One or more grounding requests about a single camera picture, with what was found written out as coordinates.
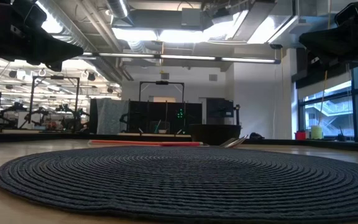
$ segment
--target yellow container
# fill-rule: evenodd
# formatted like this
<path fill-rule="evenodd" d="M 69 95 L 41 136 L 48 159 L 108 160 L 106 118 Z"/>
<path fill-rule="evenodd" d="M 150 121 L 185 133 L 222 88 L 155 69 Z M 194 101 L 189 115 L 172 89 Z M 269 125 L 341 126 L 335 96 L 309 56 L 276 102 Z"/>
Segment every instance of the yellow container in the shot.
<path fill-rule="evenodd" d="M 312 139 L 322 139 L 323 138 L 323 129 L 320 126 L 311 127 L 311 138 Z"/>

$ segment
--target floor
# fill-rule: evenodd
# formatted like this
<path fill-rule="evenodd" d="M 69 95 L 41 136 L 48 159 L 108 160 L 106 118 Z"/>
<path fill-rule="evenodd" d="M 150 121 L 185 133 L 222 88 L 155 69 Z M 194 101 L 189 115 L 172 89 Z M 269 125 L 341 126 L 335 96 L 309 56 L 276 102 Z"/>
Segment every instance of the floor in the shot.
<path fill-rule="evenodd" d="M 102 147 L 106 145 L 96 145 L 92 147 Z M 17 142 L 0 144 L 0 165 L 19 156 L 25 156 L 39 152 L 50 152 L 58 150 L 81 149 L 90 147 L 87 141 L 83 140 L 59 140 L 59 141 L 35 141 Z M 323 149 L 315 147 L 301 146 L 241 146 L 243 149 L 257 149 L 264 151 L 275 151 L 292 154 L 303 154 L 308 156 L 320 156 L 342 161 L 358 163 L 358 152 L 338 151 L 334 149 Z M 125 224 L 135 223 L 131 220 L 94 217 L 89 215 L 78 215 L 74 213 L 61 212 L 51 208 L 27 203 L 23 200 L 9 195 L 0 190 L 0 223 L 110 223 Z"/>

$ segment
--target dark blue braided rug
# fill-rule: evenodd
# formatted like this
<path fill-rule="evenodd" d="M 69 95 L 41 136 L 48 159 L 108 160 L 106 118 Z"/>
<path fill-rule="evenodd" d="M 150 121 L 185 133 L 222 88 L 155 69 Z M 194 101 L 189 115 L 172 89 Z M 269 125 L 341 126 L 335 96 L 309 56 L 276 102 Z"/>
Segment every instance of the dark blue braided rug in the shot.
<path fill-rule="evenodd" d="M 0 187 L 71 212 L 177 223 L 358 220 L 358 164 L 219 147 L 46 152 L 0 167 Z"/>

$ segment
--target black bowl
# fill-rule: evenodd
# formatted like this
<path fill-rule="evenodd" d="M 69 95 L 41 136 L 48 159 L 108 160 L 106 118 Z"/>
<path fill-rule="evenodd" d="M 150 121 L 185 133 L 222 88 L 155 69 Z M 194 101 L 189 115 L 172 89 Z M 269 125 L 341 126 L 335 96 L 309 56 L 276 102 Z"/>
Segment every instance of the black bowl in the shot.
<path fill-rule="evenodd" d="M 241 126 L 228 124 L 191 124 L 189 132 L 193 142 L 218 146 L 230 138 L 239 138 Z"/>

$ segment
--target white wall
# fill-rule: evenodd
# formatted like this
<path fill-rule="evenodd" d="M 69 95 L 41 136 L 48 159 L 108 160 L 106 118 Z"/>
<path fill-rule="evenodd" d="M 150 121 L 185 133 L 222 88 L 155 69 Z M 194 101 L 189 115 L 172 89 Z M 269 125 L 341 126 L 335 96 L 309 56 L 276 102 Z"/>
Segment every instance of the white wall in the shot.
<path fill-rule="evenodd" d="M 139 100 L 139 82 L 140 81 L 159 81 L 161 78 L 160 67 L 127 67 L 127 71 L 132 75 L 135 81 L 122 83 L 123 100 Z M 170 82 L 185 83 L 185 101 L 189 103 L 198 103 L 199 98 L 225 97 L 225 73 L 220 72 L 219 68 L 191 68 L 190 70 L 182 67 L 165 67 L 163 72 L 170 74 Z M 209 74 L 217 74 L 218 81 L 209 81 Z M 173 85 L 142 85 L 142 99 L 147 101 L 150 96 L 174 97 L 177 102 L 181 102 L 181 92 Z"/>
<path fill-rule="evenodd" d="M 227 71 L 226 96 L 233 89 L 234 103 L 241 106 L 242 135 L 256 132 L 267 139 L 293 139 L 298 119 L 291 82 L 295 73 L 295 49 L 287 51 L 280 65 L 235 63 L 234 75 Z"/>

